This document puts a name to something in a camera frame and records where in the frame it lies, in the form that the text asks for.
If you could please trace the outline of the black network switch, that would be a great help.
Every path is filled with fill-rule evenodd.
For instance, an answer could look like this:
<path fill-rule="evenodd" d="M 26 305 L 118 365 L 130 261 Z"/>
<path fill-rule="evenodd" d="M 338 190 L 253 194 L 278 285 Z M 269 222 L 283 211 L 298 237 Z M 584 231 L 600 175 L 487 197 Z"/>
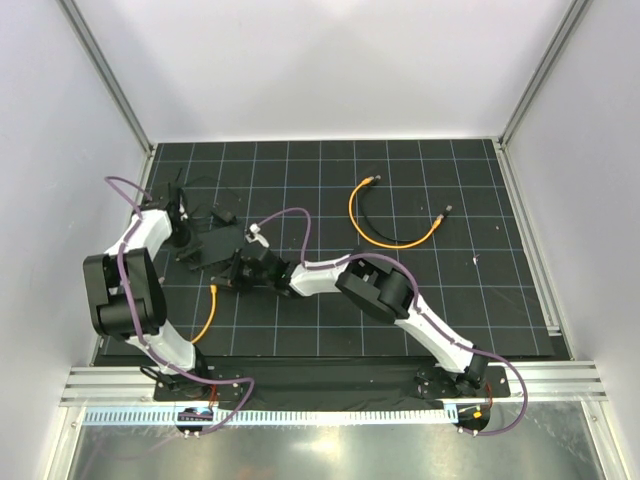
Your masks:
<path fill-rule="evenodd" d="M 227 226 L 199 234 L 189 256 L 192 269 L 220 273 L 227 269 L 237 250 L 244 245 L 241 228 Z"/>

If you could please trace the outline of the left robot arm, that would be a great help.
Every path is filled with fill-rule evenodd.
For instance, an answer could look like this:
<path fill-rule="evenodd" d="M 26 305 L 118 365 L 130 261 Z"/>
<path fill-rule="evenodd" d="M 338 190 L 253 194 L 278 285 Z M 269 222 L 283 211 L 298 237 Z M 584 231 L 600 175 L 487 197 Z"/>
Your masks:
<path fill-rule="evenodd" d="M 91 322 L 98 335 L 133 346 L 157 365 L 157 382 L 190 400 L 208 395 L 212 377 L 199 349 L 168 320 L 165 295 L 154 267 L 161 247 L 197 244 L 183 190 L 169 182 L 134 204 L 123 235 L 105 252 L 83 262 Z"/>

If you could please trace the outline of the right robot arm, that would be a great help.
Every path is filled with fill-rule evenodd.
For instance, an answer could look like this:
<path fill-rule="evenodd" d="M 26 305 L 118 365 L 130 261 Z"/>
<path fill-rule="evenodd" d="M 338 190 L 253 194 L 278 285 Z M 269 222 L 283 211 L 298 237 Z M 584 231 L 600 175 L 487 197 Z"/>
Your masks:
<path fill-rule="evenodd" d="M 261 286 L 290 298 L 340 293 L 363 313 L 403 329 L 426 348 L 458 394 L 473 396 L 486 384 L 488 358 L 435 313 L 411 272 L 388 256 L 354 250 L 326 261 L 287 261 L 251 243 L 234 252 L 212 283 L 235 291 Z"/>

